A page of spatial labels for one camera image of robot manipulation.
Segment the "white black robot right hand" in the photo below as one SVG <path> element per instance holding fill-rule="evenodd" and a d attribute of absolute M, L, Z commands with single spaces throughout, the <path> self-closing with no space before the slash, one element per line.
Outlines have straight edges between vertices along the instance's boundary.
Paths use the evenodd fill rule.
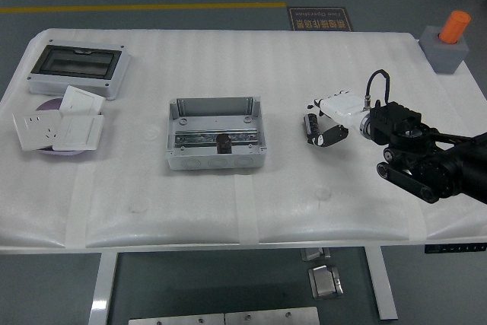
<path fill-rule="evenodd" d="M 330 97 L 315 99 L 307 106 L 304 116 L 307 143 L 328 147 L 345 139 L 349 130 L 355 130 L 365 139 L 371 139 L 370 111 L 364 108 L 364 101 L 349 91 L 340 91 Z M 320 132 L 319 117 L 331 119 L 335 125 Z"/>

